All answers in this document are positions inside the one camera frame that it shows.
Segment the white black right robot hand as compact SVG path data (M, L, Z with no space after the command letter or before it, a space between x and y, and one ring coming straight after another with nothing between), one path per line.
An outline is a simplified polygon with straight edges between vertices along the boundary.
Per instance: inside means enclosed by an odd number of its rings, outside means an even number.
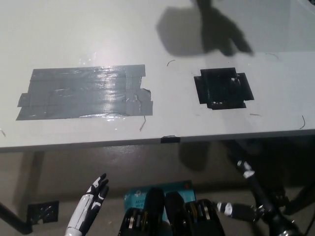
M259 219L262 219L269 225L272 223L279 224L282 221L286 222L287 219L265 193L255 177L255 171L248 162L238 160L236 161L236 167L249 184L251 192L255 198L256 206L217 202L216 207L218 212L221 212L230 218L247 222L256 222Z

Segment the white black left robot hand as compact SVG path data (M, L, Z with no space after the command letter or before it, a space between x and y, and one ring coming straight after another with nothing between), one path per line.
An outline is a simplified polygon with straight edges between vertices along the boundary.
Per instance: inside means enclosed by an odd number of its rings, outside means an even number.
M99 176L81 197L67 226L65 236L85 236L98 215L109 187L106 173Z

